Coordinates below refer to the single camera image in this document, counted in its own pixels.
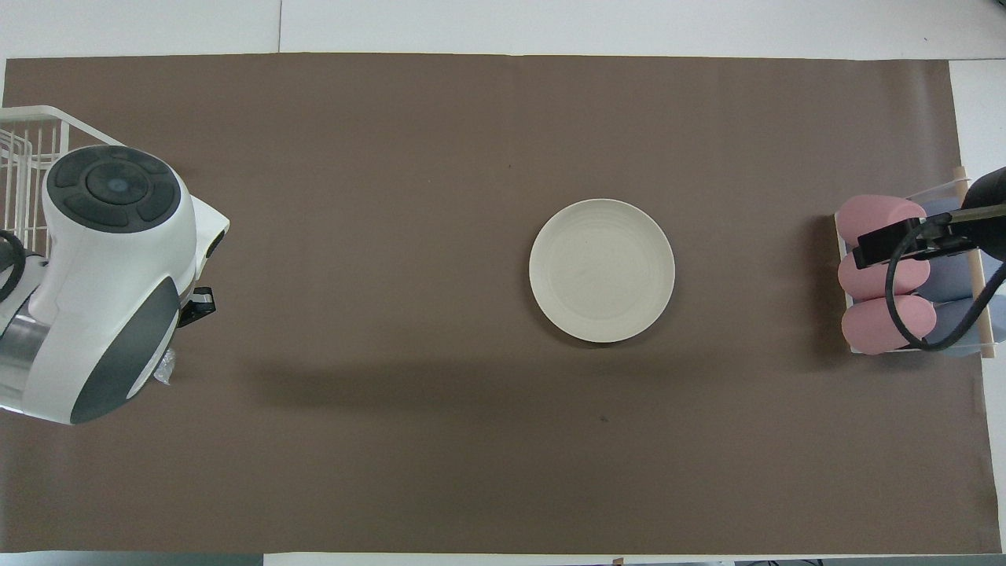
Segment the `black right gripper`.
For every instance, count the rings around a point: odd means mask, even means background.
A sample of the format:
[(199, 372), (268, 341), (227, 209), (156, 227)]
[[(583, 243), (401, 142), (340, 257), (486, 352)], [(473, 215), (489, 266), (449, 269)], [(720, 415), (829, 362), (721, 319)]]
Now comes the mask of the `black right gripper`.
[(936, 218), (933, 232), (916, 230), (923, 219), (909, 218), (870, 230), (857, 238), (854, 264), (859, 270), (887, 264), (896, 248), (908, 241), (901, 258), (923, 254), (931, 259), (964, 253), (973, 248), (1000, 262), (1005, 261), (1005, 168), (972, 182), (965, 196), (953, 186), (935, 190), (923, 202), (927, 223)]

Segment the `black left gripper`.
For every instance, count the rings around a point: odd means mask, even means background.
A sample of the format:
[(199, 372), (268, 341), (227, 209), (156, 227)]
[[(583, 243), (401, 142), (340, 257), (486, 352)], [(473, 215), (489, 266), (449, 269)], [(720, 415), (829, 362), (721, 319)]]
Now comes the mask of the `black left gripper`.
[(202, 318), (216, 312), (215, 294), (212, 287), (199, 286), (188, 294), (187, 300), (181, 305), (177, 327), (186, 327)]

